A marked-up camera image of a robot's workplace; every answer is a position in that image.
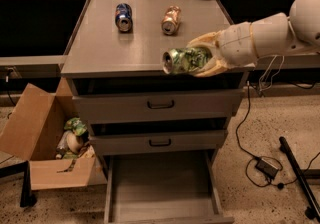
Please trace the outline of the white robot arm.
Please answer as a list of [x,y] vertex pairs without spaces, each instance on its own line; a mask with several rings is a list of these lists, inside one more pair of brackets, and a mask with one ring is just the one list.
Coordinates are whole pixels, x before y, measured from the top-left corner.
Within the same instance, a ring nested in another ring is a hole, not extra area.
[[320,50],[320,0],[295,0],[289,15],[278,13],[242,22],[191,40],[188,47],[205,47],[211,59],[194,77],[211,77],[256,64],[269,56],[309,54]]

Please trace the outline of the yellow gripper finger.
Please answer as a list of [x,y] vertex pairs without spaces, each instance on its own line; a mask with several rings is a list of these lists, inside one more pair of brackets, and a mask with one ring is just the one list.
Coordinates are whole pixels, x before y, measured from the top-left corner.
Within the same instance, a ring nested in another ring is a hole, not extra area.
[[209,32],[203,34],[187,43],[188,47],[207,47],[212,49],[219,48],[219,37],[221,32]]
[[229,69],[228,63],[220,57],[212,57],[208,63],[193,74],[194,77],[211,77],[226,72]]

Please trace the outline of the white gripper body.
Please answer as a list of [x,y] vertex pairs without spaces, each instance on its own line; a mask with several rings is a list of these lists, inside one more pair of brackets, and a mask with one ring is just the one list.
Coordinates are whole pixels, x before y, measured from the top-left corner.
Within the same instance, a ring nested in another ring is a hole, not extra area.
[[228,68],[243,67],[258,59],[252,36],[252,25],[243,22],[218,33],[215,58]]

